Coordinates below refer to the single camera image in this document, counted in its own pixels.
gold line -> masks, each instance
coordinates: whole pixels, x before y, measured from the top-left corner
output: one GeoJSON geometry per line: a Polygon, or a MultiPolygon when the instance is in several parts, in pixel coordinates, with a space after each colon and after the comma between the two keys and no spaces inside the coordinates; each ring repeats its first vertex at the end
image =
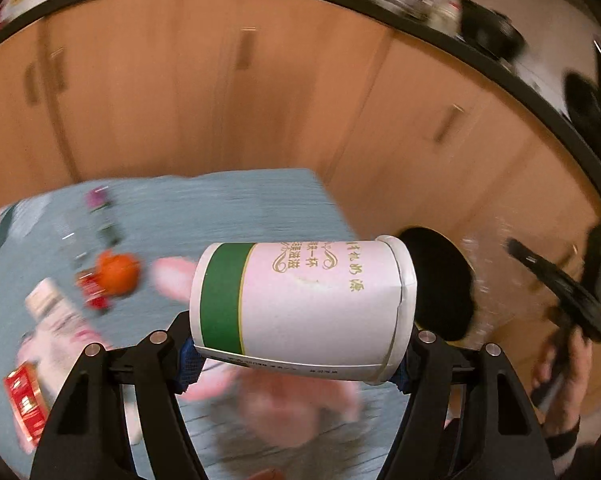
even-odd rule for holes
{"type": "Polygon", "coordinates": [[[245,264],[243,266],[243,273],[240,276],[240,290],[238,291],[238,338],[240,340],[240,351],[242,355],[245,355],[245,345],[243,343],[243,285],[245,284],[245,270],[247,270],[249,256],[252,255],[252,251],[257,245],[258,244],[252,245],[252,248],[247,253],[245,264]]]}

blue gripper pad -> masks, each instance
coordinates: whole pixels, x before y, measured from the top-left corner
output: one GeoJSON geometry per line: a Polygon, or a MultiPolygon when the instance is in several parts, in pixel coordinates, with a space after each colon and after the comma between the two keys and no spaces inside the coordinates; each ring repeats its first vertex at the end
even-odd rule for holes
{"type": "Polygon", "coordinates": [[[180,359],[178,359],[178,383],[182,386],[183,391],[187,386],[198,381],[202,367],[205,364],[205,357],[200,355],[194,346],[194,340],[188,337],[181,347],[180,359]]]}

paper cup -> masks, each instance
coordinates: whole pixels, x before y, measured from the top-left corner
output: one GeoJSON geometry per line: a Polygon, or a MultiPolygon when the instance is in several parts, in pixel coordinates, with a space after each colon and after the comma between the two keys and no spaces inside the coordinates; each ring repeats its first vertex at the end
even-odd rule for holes
{"type": "Polygon", "coordinates": [[[200,354],[252,368],[381,383],[411,335],[416,275],[397,238],[212,244],[190,323],[200,354]]]}

pink plush toy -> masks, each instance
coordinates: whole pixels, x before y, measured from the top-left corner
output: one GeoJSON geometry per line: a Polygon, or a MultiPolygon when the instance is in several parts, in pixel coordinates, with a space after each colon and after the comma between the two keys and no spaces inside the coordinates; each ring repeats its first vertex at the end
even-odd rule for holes
{"type": "MultiPolygon", "coordinates": [[[[151,269],[157,290],[186,304],[195,271],[196,263],[184,258],[161,258],[151,269]]],[[[360,415],[357,383],[252,370],[209,359],[199,381],[182,397],[193,401],[219,396],[232,381],[238,384],[244,423],[273,446],[298,447],[311,440],[323,408],[339,413],[345,422],[360,415]]]]}

person's arm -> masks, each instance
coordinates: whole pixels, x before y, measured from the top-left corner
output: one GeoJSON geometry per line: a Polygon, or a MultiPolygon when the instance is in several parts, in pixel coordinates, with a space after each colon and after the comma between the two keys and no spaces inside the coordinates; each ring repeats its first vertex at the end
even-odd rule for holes
{"type": "MultiPolygon", "coordinates": [[[[551,378],[556,348],[553,338],[545,341],[532,370],[531,386],[537,388],[551,378]]],[[[587,393],[593,359],[593,344],[577,326],[569,338],[569,367],[565,380],[549,406],[542,431],[554,461],[554,471],[562,475],[571,465],[580,425],[580,412],[587,393]]]]}

